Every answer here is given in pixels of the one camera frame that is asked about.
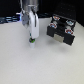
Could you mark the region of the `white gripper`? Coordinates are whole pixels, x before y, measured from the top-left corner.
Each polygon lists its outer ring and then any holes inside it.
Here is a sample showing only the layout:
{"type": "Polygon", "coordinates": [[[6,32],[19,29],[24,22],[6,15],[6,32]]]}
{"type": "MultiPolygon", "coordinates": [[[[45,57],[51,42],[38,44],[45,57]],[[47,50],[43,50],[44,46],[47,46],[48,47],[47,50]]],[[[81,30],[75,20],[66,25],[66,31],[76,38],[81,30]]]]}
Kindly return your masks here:
{"type": "Polygon", "coordinates": [[[38,15],[30,11],[29,13],[23,12],[21,14],[22,24],[25,28],[29,29],[32,39],[39,37],[39,19],[38,15]]]}

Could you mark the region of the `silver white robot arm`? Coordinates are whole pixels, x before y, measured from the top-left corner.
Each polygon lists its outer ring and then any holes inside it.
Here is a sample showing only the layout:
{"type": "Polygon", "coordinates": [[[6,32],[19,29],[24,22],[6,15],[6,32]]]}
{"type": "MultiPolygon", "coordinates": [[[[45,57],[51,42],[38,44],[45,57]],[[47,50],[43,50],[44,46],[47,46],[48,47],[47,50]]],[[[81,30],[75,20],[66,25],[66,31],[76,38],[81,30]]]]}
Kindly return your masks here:
{"type": "Polygon", "coordinates": [[[31,38],[39,36],[38,0],[20,0],[22,24],[29,29],[31,38]]]}

